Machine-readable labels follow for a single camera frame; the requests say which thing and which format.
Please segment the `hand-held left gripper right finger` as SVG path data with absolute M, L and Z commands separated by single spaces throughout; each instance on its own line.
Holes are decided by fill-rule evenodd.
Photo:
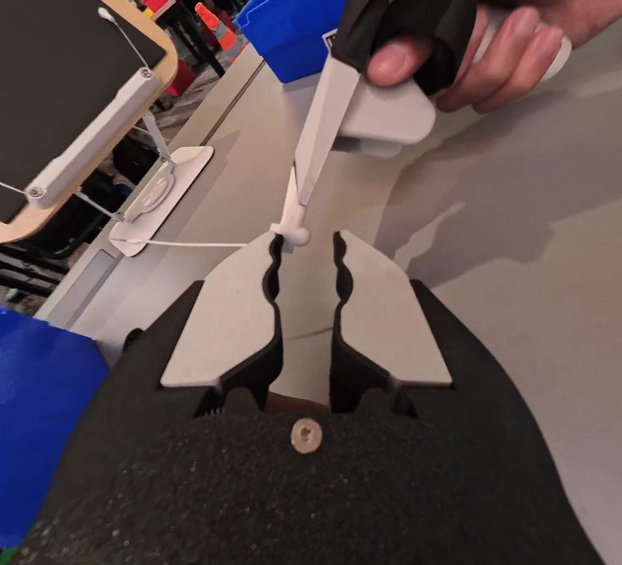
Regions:
M 355 412 L 368 391 L 383 393 L 399 411 L 407 390 L 451 389 L 452 375 L 400 266 L 348 230 L 333 234 L 333 261 L 332 412 Z

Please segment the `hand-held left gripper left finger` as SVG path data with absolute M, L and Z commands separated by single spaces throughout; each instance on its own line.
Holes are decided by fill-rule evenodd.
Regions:
M 284 365 L 276 304 L 283 243 L 266 232 L 205 277 L 161 376 L 164 388 L 209 388 L 222 401 L 245 388 L 264 410 Z

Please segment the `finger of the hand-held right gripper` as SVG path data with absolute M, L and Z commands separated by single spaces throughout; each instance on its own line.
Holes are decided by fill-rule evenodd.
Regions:
M 360 76 L 355 68 L 328 55 L 294 154 L 302 206 L 309 203 Z

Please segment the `blue plastic bin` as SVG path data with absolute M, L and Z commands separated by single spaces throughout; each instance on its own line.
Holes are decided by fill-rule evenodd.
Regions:
M 330 55 L 346 0 L 251 0 L 236 23 L 284 83 L 321 73 L 318 87 L 354 88 L 354 71 Z
M 23 540 L 108 371 L 89 337 L 1 307 L 1 548 Z

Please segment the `orange traffic cone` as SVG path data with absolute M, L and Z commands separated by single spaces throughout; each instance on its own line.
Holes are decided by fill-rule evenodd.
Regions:
M 206 8 L 203 3 L 198 2 L 195 5 L 195 12 L 218 41 L 231 63 L 235 62 L 246 47 L 242 38 L 225 24 L 219 16 Z

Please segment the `red bag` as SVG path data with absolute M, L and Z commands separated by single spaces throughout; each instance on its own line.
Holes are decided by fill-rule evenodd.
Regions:
M 171 85 L 167 88 L 167 93 L 173 98 L 179 98 L 190 88 L 196 80 L 197 75 L 191 67 L 183 60 L 178 60 L 177 74 Z

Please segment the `black wooden book stand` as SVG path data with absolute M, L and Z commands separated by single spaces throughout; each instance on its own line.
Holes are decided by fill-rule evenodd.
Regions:
M 178 63 L 127 0 L 1 0 L 1 244 L 35 235 L 76 195 L 116 222 L 125 256 L 142 251 L 213 157 L 169 152 L 150 112 Z M 126 210 L 107 211 L 83 184 L 140 119 L 160 166 Z

